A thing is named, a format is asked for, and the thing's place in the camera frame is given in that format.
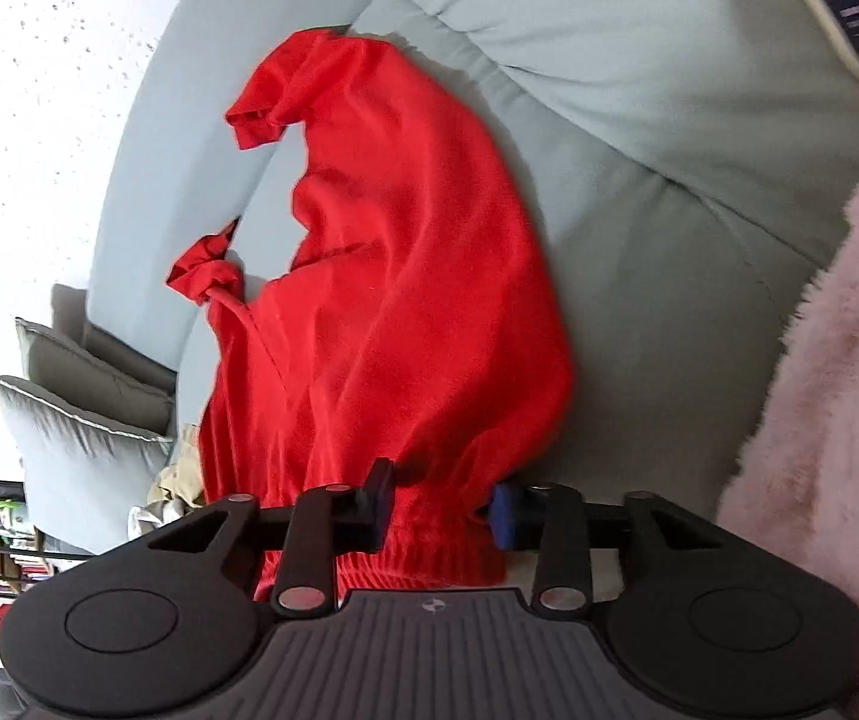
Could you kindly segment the red fleece pants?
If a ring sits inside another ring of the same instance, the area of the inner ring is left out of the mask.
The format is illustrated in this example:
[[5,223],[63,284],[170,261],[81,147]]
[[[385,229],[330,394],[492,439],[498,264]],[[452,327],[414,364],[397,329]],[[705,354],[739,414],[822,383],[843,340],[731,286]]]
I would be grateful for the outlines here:
[[338,562],[342,590],[500,583],[483,511],[550,449],[573,353],[543,256],[477,115],[388,41],[299,31],[262,60],[228,124],[241,148],[301,125],[304,236],[256,294],[203,236],[169,271],[220,359],[197,445],[208,500],[267,507],[394,465],[388,538]]

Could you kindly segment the beige crumpled garment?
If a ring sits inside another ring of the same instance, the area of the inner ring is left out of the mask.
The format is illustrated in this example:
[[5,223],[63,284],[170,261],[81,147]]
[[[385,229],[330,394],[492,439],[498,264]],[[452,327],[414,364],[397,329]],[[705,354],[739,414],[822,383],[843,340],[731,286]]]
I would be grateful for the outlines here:
[[128,512],[128,538],[135,539],[166,527],[205,505],[199,426],[184,424],[171,461],[156,476],[142,507]]

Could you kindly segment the light grey throw pillow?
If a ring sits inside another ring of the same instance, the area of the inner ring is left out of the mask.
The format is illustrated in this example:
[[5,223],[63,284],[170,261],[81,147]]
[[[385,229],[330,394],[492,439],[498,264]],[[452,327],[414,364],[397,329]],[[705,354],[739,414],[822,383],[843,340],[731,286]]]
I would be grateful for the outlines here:
[[128,512],[145,504],[173,439],[82,410],[19,377],[0,376],[0,405],[20,450],[34,527],[91,554],[125,543]]

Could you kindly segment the pink fluffy blanket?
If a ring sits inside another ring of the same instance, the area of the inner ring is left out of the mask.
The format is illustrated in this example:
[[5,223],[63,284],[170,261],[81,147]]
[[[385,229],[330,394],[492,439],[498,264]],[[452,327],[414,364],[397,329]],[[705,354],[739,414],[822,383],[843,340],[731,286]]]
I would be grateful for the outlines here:
[[[722,527],[859,605],[859,185],[849,234],[805,289],[760,427],[720,498]],[[859,688],[849,706],[859,718]]]

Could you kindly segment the dark grey throw pillow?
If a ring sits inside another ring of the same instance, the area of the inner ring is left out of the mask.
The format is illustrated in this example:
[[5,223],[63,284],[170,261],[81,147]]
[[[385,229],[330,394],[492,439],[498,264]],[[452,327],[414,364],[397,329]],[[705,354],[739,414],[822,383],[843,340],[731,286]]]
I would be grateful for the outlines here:
[[39,323],[14,319],[26,377],[70,405],[156,434],[169,433],[173,399]]

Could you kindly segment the grey fabric sofa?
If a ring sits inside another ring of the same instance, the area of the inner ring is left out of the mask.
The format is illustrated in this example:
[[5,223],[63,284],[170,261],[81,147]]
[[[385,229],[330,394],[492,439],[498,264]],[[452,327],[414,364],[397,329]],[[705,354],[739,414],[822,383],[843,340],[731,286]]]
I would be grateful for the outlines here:
[[301,130],[244,151],[224,114],[314,26],[386,37],[503,151],[578,366],[540,476],[713,515],[859,181],[859,83],[802,0],[181,0],[110,176],[85,343],[174,379],[182,421],[217,348],[167,271],[223,226],[252,286],[290,265]]

